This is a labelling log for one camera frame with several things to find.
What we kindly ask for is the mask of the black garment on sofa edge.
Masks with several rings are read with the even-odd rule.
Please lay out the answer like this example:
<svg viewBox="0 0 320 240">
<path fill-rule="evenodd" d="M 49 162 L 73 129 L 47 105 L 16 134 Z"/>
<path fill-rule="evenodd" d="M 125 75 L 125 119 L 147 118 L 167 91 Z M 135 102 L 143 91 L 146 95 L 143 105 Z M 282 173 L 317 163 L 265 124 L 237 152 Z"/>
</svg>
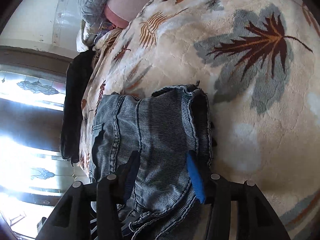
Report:
<svg viewBox="0 0 320 240">
<path fill-rule="evenodd" d="M 60 134 L 60 153 L 71 164 L 79 162 L 80 129 L 83 120 L 81 101 L 93 73 L 93 48 L 81 52 L 69 64 L 66 72 L 66 96 Z"/>
</svg>

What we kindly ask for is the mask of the grey-blue denim pants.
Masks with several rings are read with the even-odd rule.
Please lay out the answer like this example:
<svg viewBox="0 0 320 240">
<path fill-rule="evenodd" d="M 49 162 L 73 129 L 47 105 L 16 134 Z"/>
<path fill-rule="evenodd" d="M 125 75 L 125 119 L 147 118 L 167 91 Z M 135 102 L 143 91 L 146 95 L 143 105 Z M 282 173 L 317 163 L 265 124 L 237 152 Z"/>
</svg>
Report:
<svg viewBox="0 0 320 240">
<path fill-rule="evenodd" d="M 192 239 L 200 205 L 187 170 L 187 153 L 212 161 L 209 105 L 197 85 L 162 88 L 149 98 L 104 95 L 92 126 L 89 177 L 99 181 L 140 153 L 135 186 L 119 220 L 132 239 Z"/>
</svg>

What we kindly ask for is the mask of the cream leaf-pattern fleece blanket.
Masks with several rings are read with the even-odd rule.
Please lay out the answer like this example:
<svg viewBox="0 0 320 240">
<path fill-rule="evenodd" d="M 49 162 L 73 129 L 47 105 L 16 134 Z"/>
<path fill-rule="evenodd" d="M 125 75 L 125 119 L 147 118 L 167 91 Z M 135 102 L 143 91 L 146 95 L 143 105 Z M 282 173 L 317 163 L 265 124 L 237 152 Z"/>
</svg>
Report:
<svg viewBox="0 0 320 240">
<path fill-rule="evenodd" d="M 319 239 L 318 0 L 149 0 L 95 50 L 82 100 L 85 173 L 104 95 L 198 82 L 215 126 L 213 169 L 256 181 L 291 239 Z"/>
</svg>

